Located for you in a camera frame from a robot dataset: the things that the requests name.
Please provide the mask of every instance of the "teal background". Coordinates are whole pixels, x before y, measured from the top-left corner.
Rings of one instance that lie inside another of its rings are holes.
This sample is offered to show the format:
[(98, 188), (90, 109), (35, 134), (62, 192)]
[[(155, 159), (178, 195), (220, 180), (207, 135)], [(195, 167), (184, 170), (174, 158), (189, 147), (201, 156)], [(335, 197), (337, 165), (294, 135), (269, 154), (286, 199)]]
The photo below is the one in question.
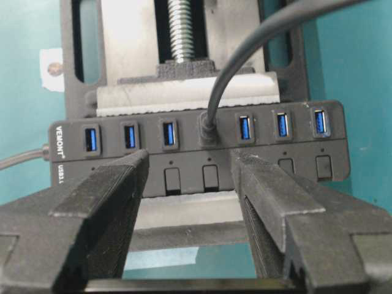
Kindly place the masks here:
[[(271, 6), (276, 4), (274, 1), (266, 0)], [(341, 183), (327, 185), (389, 212), (391, 11), (392, 1), (373, 0), (304, 25), (311, 97), (336, 99), (344, 105), (346, 114), (351, 175)], [(87, 13), (85, 18), (89, 23), (96, 21), (93, 14)], [(82, 27), (82, 34), (89, 35), (86, 27)], [(4, 158), (41, 147), (47, 142), (48, 126), (65, 118), (63, 94), (43, 89), (39, 73), (40, 49), (61, 46), (58, 0), (1, 1), (0, 36), (0, 158)], [(278, 38), (270, 48), (282, 46), (282, 40)], [(92, 56), (87, 60), (90, 66), (86, 81), (99, 76), (94, 70), (94, 42), (85, 49)], [(287, 62), (284, 55), (277, 58), (278, 64)], [(49, 164), (40, 159), (0, 171), (0, 204), (49, 185)], [(125, 277), (252, 277), (249, 257), (247, 244), (210, 247), (199, 251), (196, 265), (132, 271)]]

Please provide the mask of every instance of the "cable connector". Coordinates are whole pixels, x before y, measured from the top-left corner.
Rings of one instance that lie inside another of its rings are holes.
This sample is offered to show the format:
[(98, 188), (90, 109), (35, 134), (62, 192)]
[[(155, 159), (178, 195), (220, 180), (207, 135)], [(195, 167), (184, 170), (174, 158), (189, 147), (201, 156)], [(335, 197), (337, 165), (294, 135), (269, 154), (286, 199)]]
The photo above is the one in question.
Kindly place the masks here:
[(214, 124), (209, 125), (207, 120), (207, 111), (201, 113), (197, 118), (197, 124), (199, 129), (199, 144), (201, 147), (214, 147), (218, 143), (218, 133), (216, 129), (216, 118)]
[(47, 143), (42, 145), (42, 159), (44, 161), (50, 160), (50, 148), (49, 148), (49, 144)]

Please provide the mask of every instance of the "vemont logo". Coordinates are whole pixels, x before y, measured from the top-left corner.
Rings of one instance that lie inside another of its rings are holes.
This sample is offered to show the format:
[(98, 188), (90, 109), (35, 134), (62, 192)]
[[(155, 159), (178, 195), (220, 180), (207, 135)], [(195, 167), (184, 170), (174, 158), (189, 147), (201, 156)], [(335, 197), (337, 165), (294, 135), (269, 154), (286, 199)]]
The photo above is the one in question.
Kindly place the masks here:
[(61, 155), (61, 158), (65, 159), (66, 155), (64, 154), (64, 142), (62, 141), (62, 126), (56, 128), (56, 146), (57, 155)]

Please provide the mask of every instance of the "ridged surface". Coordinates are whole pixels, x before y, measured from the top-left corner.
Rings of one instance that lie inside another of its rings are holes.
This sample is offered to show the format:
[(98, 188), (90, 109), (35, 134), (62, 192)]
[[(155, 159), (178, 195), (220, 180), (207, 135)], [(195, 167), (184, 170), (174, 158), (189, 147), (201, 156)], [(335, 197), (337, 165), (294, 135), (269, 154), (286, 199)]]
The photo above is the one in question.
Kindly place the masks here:
[(195, 56), (190, 0), (168, 0), (171, 55), (178, 63)]

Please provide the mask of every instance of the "blue usb port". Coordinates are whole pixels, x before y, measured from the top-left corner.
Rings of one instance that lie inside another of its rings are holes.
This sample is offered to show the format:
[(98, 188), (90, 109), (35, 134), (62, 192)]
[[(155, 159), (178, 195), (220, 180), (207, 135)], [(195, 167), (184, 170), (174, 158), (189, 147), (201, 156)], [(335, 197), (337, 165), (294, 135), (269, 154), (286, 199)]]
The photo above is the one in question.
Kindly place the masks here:
[(316, 132), (318, 134), (326, 133), (325, 114), (323, 110), (316, 110), (315, 113)]
[(86, 150), (87, 152), (97, 151), (97, 132), (95, 129), (86, 129)]
[(277, 128), (279, 129), (280, 137), (288, 136), (287, 115), (285, 113), (277, 114)]
[(240, 116), (239, 124), (241, 128), (241, 139), (242, 140), (250, 140), (251, 132), (249, 128), (249, 117), (248, 116)]
[(132, 149), (136, 147), (136, 139), (135, 139), (135, 127), (134, 126), (125, 126), (125, 147), (127, 149)]
[(164, 123), (165, 146), (172, 146), (175, 142), (174, 125), (172, 122)]

